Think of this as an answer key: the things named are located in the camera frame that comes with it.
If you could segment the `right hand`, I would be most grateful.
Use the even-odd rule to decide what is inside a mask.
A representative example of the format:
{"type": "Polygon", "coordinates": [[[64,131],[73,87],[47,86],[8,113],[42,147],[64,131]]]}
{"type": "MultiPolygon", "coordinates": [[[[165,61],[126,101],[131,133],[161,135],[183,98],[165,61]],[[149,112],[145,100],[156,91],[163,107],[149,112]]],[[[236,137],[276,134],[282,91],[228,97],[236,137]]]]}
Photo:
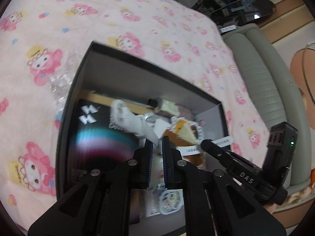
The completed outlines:
{"type": "Polygon", "coordinates": [[[268,203],[266,205],[264,205],[265,210],[267,210],[270,214],[273,214],[277,208],[277,204],[275,203],[268,203]]]}

